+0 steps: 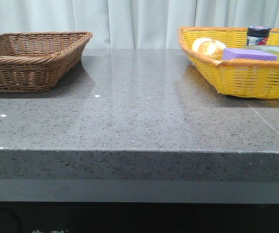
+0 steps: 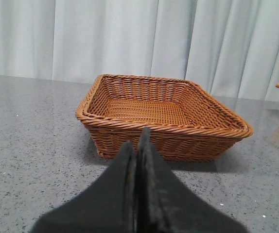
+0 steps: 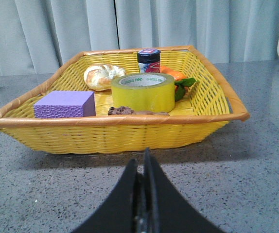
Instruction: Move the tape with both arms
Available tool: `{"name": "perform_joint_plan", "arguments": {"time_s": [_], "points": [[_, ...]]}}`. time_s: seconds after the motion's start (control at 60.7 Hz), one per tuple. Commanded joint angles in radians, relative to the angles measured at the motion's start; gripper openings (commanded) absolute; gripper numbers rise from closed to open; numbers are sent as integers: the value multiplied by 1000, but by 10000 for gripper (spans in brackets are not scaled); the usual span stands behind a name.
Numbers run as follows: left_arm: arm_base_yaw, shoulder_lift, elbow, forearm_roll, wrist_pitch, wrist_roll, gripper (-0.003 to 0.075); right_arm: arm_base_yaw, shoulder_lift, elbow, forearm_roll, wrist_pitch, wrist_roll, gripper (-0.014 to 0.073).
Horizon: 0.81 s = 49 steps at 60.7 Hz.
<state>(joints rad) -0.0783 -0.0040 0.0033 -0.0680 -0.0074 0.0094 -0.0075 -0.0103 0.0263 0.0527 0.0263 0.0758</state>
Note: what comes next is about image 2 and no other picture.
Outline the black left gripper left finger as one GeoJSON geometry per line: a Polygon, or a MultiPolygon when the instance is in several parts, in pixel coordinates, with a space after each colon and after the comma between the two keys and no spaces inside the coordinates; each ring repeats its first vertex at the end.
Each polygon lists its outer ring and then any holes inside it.
{"type": "Polygon", "coordinates": [[[131,141],[85,191],[44,214],[38,233],[133,233],[136,155],[131,141]]]}

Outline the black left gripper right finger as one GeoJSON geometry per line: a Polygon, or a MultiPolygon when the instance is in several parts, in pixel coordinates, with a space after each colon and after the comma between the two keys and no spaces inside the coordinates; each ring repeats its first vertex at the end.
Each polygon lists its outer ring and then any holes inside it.
{"type": "Polygon", "coordinates": [[[188,189],[171,171],[143,128],[138,144],[139,233],[245,233],[246,227],[188,189]]]}

